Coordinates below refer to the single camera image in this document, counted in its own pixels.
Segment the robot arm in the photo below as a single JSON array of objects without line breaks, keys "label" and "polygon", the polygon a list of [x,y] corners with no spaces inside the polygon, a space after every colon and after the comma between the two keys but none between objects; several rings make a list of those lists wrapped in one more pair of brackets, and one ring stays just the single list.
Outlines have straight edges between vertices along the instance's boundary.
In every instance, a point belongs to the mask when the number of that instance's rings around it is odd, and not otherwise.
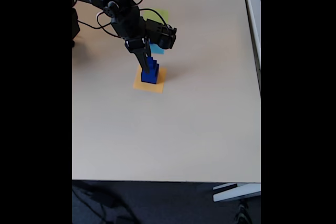
[{"label": "robot arm", "polygon": [[151,56],[151,43],[163,49],[172,48],[176,40],[176,28],[140,16],[134,0],[77,0],[90,3],[111,17],[111,25],[119,37],[125,40],[129,52],[134,53],[142,69],[148,73],[147,57]]}]

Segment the white table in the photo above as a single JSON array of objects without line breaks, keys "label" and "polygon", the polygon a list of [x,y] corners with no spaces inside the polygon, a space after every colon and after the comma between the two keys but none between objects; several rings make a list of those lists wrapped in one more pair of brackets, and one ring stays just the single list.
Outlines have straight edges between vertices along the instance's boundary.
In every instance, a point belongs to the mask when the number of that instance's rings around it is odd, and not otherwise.
[{"label": "white table", "polygon": [[[97,8],[75,7],[96,25]],[[80,25],[72,178],[259,183],[261,99],[245,0],[144,0],[145,7],[167,9],[177,28],[173,49],[153,55],[167,68],[162,94],[133,89],[138,62],[124,41]]]}]

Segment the green paper square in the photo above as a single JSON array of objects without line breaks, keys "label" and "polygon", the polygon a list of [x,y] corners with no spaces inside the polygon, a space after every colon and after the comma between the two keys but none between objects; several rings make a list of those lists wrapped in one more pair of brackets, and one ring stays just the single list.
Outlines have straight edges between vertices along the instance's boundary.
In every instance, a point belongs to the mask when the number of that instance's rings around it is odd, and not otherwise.
[{"label": "green paper square", "polygon": [[[169,22],[169,12],[167,10],[159,9],[159,8],[152,8],[152,9],[157,11],[163,17],[164,21],[166,21],[166,23],[168,24],[168,22]],[[152,12],[151,10],[142,11],[142,17],[143,17],[144,20],[149,18],[153,21],[156,21],[156,22],[159,22],[159,23],[163,24],[161,18],[155,12]]]}]

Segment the dark carpet floor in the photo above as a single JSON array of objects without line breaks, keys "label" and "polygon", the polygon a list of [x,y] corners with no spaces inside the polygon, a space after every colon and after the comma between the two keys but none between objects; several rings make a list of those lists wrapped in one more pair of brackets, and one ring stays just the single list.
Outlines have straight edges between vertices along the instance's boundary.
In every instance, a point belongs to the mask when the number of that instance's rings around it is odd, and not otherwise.
[{"label": "dark carpet floor", "polygon": [[[141,224],[234,224],[239,201],[213,202],[213,192],[200,189],[200,183],[170,182],[89,182],[119,195]],[[100,205],[76,190],[94,210]],[[261,196],[246,199],[253,224],[261,224]],[[108,209],[107,220],[127,217],[123,209]],[[72,194],[73,224],[99,224],[101,220]]]}]

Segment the stacked blue blocks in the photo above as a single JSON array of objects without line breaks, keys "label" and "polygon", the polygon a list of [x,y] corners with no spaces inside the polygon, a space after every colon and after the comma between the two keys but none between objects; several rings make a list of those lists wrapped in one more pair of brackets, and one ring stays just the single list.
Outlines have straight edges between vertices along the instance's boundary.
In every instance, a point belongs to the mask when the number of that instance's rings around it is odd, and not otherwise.
[{"label": "stacked blue blocks", "polygon": [[147,57],[147,62],[148,62],[150,71],[149,73],[145,73],[145,71],[142,70],[141,81],[151,83],[151,84],[156,84],[160,64],[157,64],[156,60],[153,60],[153,57]]}]

